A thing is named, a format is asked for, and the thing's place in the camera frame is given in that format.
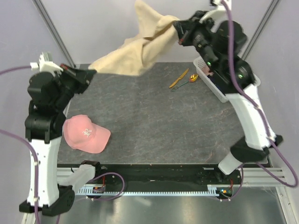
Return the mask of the beige cloth napkin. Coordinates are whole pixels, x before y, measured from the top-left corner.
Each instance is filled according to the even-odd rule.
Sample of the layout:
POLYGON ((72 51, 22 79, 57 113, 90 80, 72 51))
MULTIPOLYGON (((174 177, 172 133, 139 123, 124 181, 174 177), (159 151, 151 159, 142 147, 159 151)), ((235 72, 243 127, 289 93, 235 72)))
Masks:
POLYGON ((179 18, 161 15, 142 0, 135 1, 139 33, 88 67, 102 74, 140 76, 178 41, 173 26, 179 18))

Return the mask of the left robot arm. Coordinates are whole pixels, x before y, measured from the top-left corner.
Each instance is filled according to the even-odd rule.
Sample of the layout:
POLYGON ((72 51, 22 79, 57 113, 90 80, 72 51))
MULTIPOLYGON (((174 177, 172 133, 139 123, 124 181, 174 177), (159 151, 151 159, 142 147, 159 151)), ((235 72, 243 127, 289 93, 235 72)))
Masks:
POLYGON ((99 183, 100 163, 83 161, 64 181, 57 182, 57 156, 66 120, 64 111, 75 94, 89 87, 95 70, 79 70, 65 64, 45 69, 29 80, 31 101, 25 120, 26 142, 31 153, 30 191, 19 206, 24 213, 42 212, 54 217, 68 212, 75 194, 89 181, 99 183))

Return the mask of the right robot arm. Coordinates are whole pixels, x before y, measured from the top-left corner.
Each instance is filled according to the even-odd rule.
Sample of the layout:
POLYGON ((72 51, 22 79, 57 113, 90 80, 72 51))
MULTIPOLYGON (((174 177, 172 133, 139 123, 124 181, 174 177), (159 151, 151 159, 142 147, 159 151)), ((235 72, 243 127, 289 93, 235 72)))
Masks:
POLYGON ((223 21, 213 32, 214 19, 200 23, 203 15, 203 11, 196 11, 191 18, 175 21, 173 26, 179 44, 194 46, 204 60, 213 74, 214 85, 233 106, 244 131, 244 136, 214 171, 215 180, 223 184, 242 164, 265 159, 269 149, 279 146, 283 137, 272 131, 260 104, 253 71, 238 56, 248 39, 242 26, 235 21, 223 21))

